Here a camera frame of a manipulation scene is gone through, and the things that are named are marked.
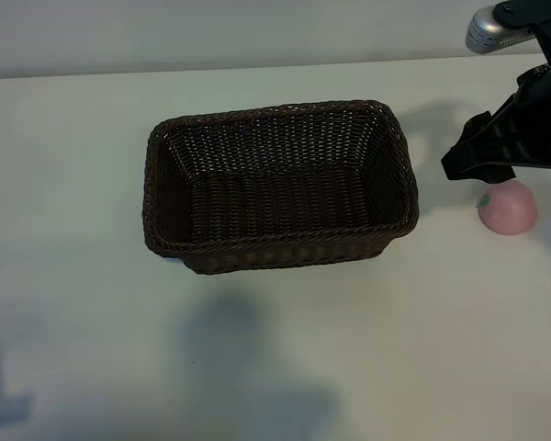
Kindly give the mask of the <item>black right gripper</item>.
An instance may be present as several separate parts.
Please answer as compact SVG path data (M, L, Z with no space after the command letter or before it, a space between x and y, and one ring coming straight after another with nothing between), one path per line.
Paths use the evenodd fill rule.
M493 117L486 111L465 123L461 143L442 158L449 180L512 180L513 166L551 169L551 66L522 73L517 85Z

